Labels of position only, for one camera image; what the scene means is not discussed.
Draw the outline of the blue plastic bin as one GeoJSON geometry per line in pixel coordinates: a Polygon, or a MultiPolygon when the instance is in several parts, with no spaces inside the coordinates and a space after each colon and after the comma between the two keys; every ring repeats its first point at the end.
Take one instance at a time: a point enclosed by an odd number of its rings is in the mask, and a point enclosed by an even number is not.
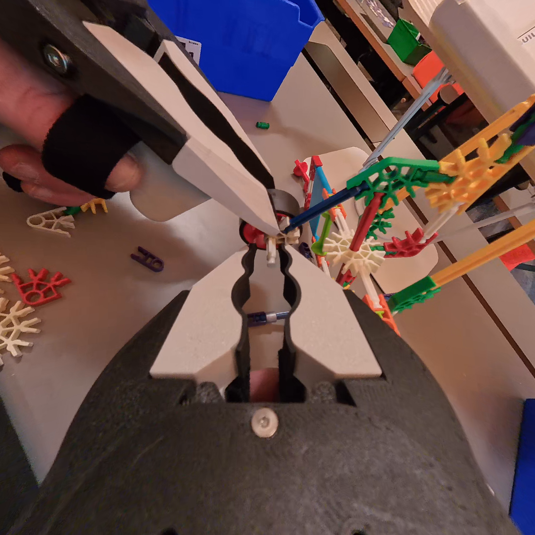
{"type": "Polygon", "coordinates": [[[526,399],[518,439],[509,516],[521,534],[534,534],[534,399],[526,399]]]}
{"type": "Polygon", "coordinates": [[[173,34],[201,44],[216,90],[270,102],[313,30],[315,1],[148,1],[173,34]]]}

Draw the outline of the white tilted reading stand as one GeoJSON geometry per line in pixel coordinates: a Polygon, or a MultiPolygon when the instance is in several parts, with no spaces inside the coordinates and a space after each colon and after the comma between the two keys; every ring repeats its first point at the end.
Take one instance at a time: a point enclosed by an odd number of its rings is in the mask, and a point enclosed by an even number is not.
{"type": "MultiPolygon", "coordinates": [[[[318,8],[324,15],[326,21],[318,24],[313,31],[310,41],[305,46],[303,53],[305,58],[309,61],[315,72],[326,84],[327,89],[331,89],[331,95],[338,98],[337,102],[342,106],[343,111],[348,114],[349,119],[354,119],[356,128],[360,127],[361,137],[367,137],[372,145],[372,148],[359,149],[348,146],[339,150],[332,149],[331,151],[324,151],[324,154],[319,154],[319,157],[324,163],[325,173],[330,181],[331,186],[344,186],[345,181],[342,178],[349,178],[349,171],[357,170],[356,165],[363,163],[367,151],[375,149],[375,145],[379,145],[383,138],[386,137],[388,131],[393,128],[397,119],[390,110],[391,102],[401,99],[401,85],[409,91],[409,86],[415,88],[417,82],[409,81],[412,76],[409,71],[412,67],[407,66],[407,76],[403,82],[401,75],[393,74],[390,67],[383,57],[373,48],[370,42],[364,36],[364,33],[353,22],[351,17],[342,14],[341,8],[335,5],[335,1],[315,1],[318,8]],[[338,38],[334,31],[338,31],[341,27],[342,34],[350,38],[350,44],[342,50],[343,46],[336,46],[338,38]],[[374,85],[365,80],[364,71],[355,63],[351,54],[355,58],[360,59],[361,56],[372,56],[372,59],[365,59],[365,62],[374,65],[377,64],[377,69],[388,71],[388,76],[383,76],[380,82],[383,84],[384,90],[381,88],[380,93],[374,88],[374,85]],[[379,98],[383,99],[383,94],[388,93],[392,95],[385,96],[386,101],[379,102],[379,98]]],[[[522,6],[527,8],[534,8],[534,1],[485,1],[481,4],[482,7],[490,7],[491,22],[502,23],[501,15],[507,14],[506,8],[518,9],[522,6]]],[[[523,51],[520,53],[520,44],[515,44],[512,47],[512,60],[518,60],[518,69],[522,68],[524,71],[522,76],[518,72],[512,72],[513,66],[507,67],[509,69],[506,77],[505,57],[498,59],[492,57],[485,60],[483,67],[481,67],[481,76],[483,74],[490,76],[490,81],[487,86],[476,88],[476,78],[479,73],[472,76],[468,96],[475,96],[477,104],[484,108],[484,111],[489,117],[494,120],[502,115],[505,111],[512,108],[513,105],[518,104],[521,97],[528,97],[534,94],[534,52],[523,51]]],[[[399,133],[396,138],[386,147],[382,155],[387,156],[401,156],[412,159],[436,159],[435,156],[446,155],[446,149],[450,152],[457,145],[452,145],[449,139],[453,139],[453,134],[443,135],[442,130],[438,128],[437,135],[439,140],[436,144],[426,141],[425,137],[422,140],[409,142],[410,135],[408,133],[399,133]]],[[[390,240],[392,236],[405,233],[405,230],[415,231],[421,225],[417,222],[415,216],[409,214],[409,208],[406,204],[400,204],[394,207],[394,214],[396,218],[391,220],[393,228],[387,229],[385,240],[390,240]]],[[[426,247],[419,255],[410,258],[395,258],[386,259],[381,267],[374,274],[377,284],[384,290],[384,293],[394,293],[404,289],[406,286],[418,281],[427,276],[438,262],[438,251],[434,242],[426,247]]]]}

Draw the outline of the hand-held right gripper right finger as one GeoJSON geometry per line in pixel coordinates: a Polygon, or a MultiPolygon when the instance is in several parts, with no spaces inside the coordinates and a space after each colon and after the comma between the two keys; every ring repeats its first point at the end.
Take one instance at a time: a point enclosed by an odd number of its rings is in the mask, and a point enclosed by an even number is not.
{"type": "Polygon", "coordinates": [[[379,378],[382,370],[349,297],[291,246],[279,249],[284,299],[290,304],[279,351],[282,402],[302,402],[321,382],[379,378]]]}

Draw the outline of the red toy connector piece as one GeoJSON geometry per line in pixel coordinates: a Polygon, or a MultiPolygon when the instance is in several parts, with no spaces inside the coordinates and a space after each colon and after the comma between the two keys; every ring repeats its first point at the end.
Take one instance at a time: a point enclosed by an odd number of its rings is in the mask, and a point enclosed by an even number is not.
{"type": "Polygon", "coordinates": [[[11,273],[10,278],[14,283],[23,303],[38,307],[62,298],[59,289],[70,284],[68,277],[57,271],[50,276],[47,269],[43,268],[36,272],[28,269],[28,281],[16,273],[11,273]]]}

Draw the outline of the orange plastic bin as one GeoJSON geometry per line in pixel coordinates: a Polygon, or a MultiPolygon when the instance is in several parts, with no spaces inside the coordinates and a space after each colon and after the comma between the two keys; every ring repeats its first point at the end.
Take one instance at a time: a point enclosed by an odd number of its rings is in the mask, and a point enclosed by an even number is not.
{"type": "MultiPolygon", "coordinates": [[[[423,89],[443,67],[443,62],[434,51],[431,51],[414,67],[412,76],[419,84],[420,88],[423,89]]],[[[460,84],[457,82],[449,82],[440,85],[429,97],[429,102],[434,103],[438,99],[441,99],[445,104],[450,104],[464,93],[465,91],[460,84]]]]}

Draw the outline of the green plastic bin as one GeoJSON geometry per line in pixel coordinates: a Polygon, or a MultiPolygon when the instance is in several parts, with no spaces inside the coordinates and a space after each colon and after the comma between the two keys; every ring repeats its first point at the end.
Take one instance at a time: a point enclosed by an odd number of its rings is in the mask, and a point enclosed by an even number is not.
{"type": "Polygon", "coordinates": [[[416,66],[432,51],[419,30],[403,18],[397,20],[386,43],[402,62],[410,66],[416,66]]]}

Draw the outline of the red toy wheel black tyre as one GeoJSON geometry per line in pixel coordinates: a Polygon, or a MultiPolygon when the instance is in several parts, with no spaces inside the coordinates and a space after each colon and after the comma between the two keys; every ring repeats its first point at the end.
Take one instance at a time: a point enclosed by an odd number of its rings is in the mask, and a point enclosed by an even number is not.
{"type": "MultiPolygon", "coordinates": [[[[279,189],[268,189],[267,191],[277,216],[279,231],[281,231],[288,226],[289,220],[300,214],[298,200],[286,191],[279,189]]],[[[297,244],[301,234],[302,226],[294,229],[288,234],[278,234],[275,247],[277,248],[280,243],[297,244]]],[[[253,244],[257,246],[258,249],[264,251],[267,249],[267,237],[265,233],[242,219],[240,219],[239,235],[247,245],[253,244]]]]}

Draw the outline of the person's left hand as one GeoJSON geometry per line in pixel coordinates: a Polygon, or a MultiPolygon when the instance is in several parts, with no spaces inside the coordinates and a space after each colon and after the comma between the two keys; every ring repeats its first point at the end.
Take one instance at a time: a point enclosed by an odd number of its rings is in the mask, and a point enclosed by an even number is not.
{"type": "Polygon", "coordinates": [[[136,189],[144,167],[132,134],[89,97],[33,66],[1,41],[1,125],[22,144],[1,148],[1,170],[39,201],[82,205],[136,189]]]}

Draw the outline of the orange traffic cone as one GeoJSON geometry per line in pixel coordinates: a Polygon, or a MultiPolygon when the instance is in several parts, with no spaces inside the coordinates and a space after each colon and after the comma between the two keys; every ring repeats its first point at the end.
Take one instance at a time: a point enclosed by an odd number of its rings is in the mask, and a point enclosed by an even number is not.
{"type": "Polygon", "coordinates": [[[534,252],[528,244],[522,244],[501,255],[500,260],[508,271],[512,271],[518,265],[534,260],[534,252]]]}

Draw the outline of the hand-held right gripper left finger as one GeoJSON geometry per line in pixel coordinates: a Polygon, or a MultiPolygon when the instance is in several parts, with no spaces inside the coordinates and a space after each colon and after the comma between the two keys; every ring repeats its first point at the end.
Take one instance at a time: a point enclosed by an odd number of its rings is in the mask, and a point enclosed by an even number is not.
{"type": "Polygon", "coordinates": [[[153,378],[214,383],[230,401],[250,396],[248,318],[257,246],[234,253],[192,286],[152,367],[153,378]]]}

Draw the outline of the small purple toy connector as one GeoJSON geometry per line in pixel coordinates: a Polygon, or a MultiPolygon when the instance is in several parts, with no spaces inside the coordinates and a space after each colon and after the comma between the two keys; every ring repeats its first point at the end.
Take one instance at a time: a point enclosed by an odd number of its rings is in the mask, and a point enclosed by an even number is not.
{"type": "Polygon", "coordinates": [[[137,247],[135,253],[130,254],[130,258],[155,273],[159,273],[164,269],[164,261],[141,246],[137,247]]]}

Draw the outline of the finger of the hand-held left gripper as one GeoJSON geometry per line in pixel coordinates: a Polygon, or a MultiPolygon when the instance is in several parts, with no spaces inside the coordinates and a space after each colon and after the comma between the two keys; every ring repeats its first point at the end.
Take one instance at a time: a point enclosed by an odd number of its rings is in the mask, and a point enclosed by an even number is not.
{"type": "Polygon", "coordinates": [[[274,189],[274,178],[267,164],[181,43],[163,40],[155,60],[178,87],[204,126],[228,146],[256,180],[267,189],[274,189]]]}
{"type": "Polygon", "coordinates": [[[157,61],[112,28],[83,24],[185,131],[186,143],[171,164],[177,175],[265,234],[278,234],[267,188],[204,126],[157,61]]]}

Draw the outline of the printed instruction sheet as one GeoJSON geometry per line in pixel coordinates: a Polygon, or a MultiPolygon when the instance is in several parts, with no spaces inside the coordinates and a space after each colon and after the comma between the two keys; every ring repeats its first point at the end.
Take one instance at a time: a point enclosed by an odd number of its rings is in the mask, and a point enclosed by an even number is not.
{"type": "Polygon", "coordinates": [[[534,17],[516,21],[513,32],[522,48],[534,57],[534,17]]]}

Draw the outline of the colourful toy construction model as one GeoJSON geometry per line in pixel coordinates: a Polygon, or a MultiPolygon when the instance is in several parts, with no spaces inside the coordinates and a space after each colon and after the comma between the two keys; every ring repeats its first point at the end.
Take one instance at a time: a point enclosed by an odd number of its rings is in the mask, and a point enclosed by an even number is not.
{"type": "Polygon", "coordinates": [[[311,250],[318,266],[329,276],[330,265],[340,264],[336,282],[348,290],[356,278],[367,287],[365,303],[393,330],[393,315],[425,302],[442,286],[468,272],[504,258],[534,239],[534,222],[511,231],[482,249],[457,261],[436,275],[426,276],[394,293],[388,301],[371,287],[370,276],[386,259],[411,258],[438,237],[451,217],[464,213],[476,200],[497,184],[508,171],[534,151],[534,95],[515,105],[442,160],[383,158],[351,177],[340,191],[323,188],[323,200],[309,206],[298,217],[289,218],[282,209],[280,233],[268,237],[259,230],[242,231],[245,241],[267,250],[273,264],[276,247],[296,244],[299,228],[313,218],[324,218],[320,237],[311,250]],[[381,242],[394,219],[394,207],[424,190],[438,216],[425,228],[406,231],[405,238],[381,242]]]}

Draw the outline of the grey toy connector piece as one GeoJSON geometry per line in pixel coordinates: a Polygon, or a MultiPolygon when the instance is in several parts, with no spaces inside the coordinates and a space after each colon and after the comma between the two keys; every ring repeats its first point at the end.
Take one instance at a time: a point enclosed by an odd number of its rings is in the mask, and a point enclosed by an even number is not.
{"type": "Polygon", "coordinates": [[[70,237],[69,230],[75,229],[74,217],[66,215],[66,207],[58,207],[29,216],[26,224],[36,230],[42,230],[63,237],[70,237]]]}

